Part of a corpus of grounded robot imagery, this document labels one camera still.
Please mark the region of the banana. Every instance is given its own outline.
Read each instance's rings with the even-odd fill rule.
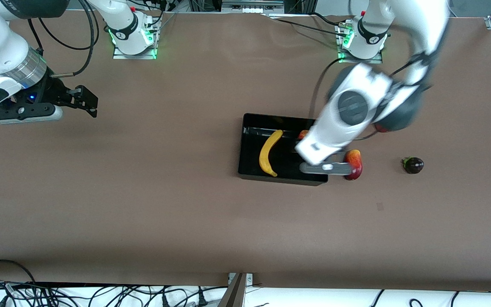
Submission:
[[[261,149],[261,154],[259,155],[259,165],[261,169],[267,173],[268,175],[272,175],[277,177],[278,174],[272,170],[272,166],[269,161],[269,152],[274,147],[276,142],[280,140],[283,135],[283,130],[276,130],[273,134],[266,140],[265,145],[263,145],[263,149]]]

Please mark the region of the tabletop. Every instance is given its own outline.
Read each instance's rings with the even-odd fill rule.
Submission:
[[[298,23],[331,30],[317,17]],[[88,45],[84,12],[46,20]],[[55,72],[86,51],[35,25]],[[32,46],[26,21],[11,23]],[[410,56],[391,30],[384,62]],[[360,179],[319,187],[240,179],[244,113],[307,117],[335,37],[258,14],[178,14],[156,60],[113,60],[106,33],[65,78],[99,97],[98,117],[0,126],[0,258],[41,281],[491,290],[491,31],[451,19],[419,118],[353,142]],[[338,72],[321,85],[317,113]],[[399,161],[425,161],[418,175]],[[6,279],[24,278],[0,267]]]

